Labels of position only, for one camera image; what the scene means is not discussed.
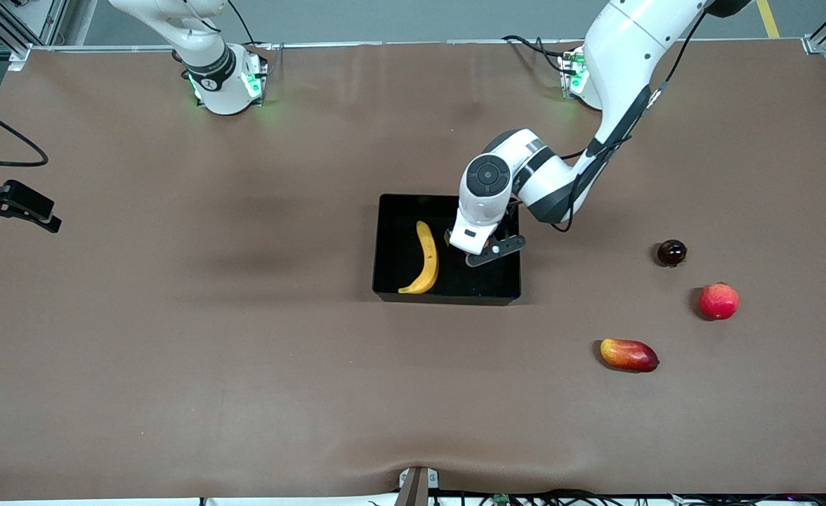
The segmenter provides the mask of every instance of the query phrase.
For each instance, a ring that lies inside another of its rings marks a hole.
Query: black tray
[[[454,225],[458,198],[451,195],[391,195],[379,198],[372,291],[392,302],[477,304],[503,306],[522,294],[519,253],[470,268],[466,254],[445,243],[445,231]],[[438,247],[438,282],[427,294],[398,294],[422,270],[422,248],[416,222],[432,228]],[[519,234],[519,212],[514,207],[500,222],[494,236]]]

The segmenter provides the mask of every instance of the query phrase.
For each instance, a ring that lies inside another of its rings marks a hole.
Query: gray floor
[[[74,0],[90,6],[92,0]],[[527,38],[580,39],[607,0],[233,0],[253,36],[267,42],[447,41],[498,39],[510,33]],[[826,0],[769,0],[782,37],[801,37],[826,19]],[[98,0],[89,14],[84,44],[162,44],[137,20]],[[74,19],[70,32],[78,32]],[[237,16],[216,19],[227,41],[246,41]],[[748,6],[728,19],[708,17],[700,39],[764,38],[759,10]],[[76,37],[67,36],[72,41]],[[0,64],[0,79],[3,77]]]

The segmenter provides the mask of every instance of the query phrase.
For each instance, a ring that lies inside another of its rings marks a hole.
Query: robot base
[[[580,99],[585,105],[600,111],[600,97],[597,96],[597,90],[591,81],[591,74],[584,64],[584,46],[567,51],[563,57],[557,58],[557,62],[562,70],[571,70],[576,73],[574,76],[570,76],[570,74],[560,72],[563,98],[567,100]]]
[[[217,115],[236,115],[250,105],[262,105],[266,89],[268,64],[260,55],[239,44],[227,44],[235,53],[235,71],[223,82],[219,91],[208,91],[189,79],[195,89],[199,107],[206,107]]]

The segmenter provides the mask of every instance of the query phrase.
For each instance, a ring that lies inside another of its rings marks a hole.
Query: yellow banana
[[[398,290],[398,294],[425,294],[438,281],[438,249],[435,248],[432,230],[425,221],[417,221],[416,234],[419,236],[419,246],[422,246],[422,272],[410,286]]]

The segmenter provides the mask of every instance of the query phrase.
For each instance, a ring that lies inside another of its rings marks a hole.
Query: dark round fruit
[[[667,240],[657,248],[657,259],[670,268],[684,262],[686,256],[688,256],[688,247],[680,240]]]

